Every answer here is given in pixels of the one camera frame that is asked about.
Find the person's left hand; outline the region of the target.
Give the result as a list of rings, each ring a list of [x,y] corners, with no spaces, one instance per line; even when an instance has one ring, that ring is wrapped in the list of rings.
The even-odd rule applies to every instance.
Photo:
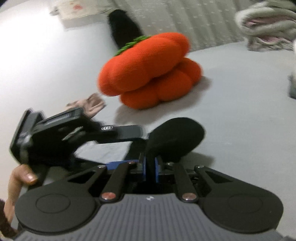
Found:
[[[22,187],[31,186],[37,182],[37,175],[26,165],[20,165],[13,169],[8,183],[8,198],[4,204],[4,214],[9,224],[15,215],[15,204],[19,198]]]

